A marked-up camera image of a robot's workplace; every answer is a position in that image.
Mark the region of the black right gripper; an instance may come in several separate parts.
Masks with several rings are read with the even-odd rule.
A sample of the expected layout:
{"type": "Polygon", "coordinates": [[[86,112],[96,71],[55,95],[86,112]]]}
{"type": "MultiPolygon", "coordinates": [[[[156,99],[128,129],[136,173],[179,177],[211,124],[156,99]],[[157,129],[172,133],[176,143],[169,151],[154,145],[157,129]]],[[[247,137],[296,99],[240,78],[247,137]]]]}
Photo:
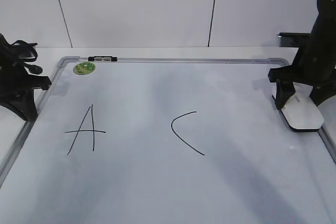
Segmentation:
{"type": "Polygon", "coordinates": [[[314,86],[309,97],[316,106],[335,96],[335,38],[309,38],[297,49],[292,64],[268,72],[269,81],[276,82],[277,109],[295,94],[293,82],[314,86]]]}

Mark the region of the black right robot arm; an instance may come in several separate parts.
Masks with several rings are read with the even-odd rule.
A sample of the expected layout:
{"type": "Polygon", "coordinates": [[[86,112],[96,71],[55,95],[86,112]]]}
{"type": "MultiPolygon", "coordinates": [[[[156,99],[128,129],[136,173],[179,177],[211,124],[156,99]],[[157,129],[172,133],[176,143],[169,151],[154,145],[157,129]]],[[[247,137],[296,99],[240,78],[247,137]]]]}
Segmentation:
{"type": "Polygon", "coordinates": [[[280,47],[298,51],[292,64],[272,68],[268,79],[276,84],[275,105],[282,109],[295,94],[294,83],[312,87],[316,106],[335,96],[335,0],[317,0],[318,15],[310,33],[279,33],[280,47]]]}

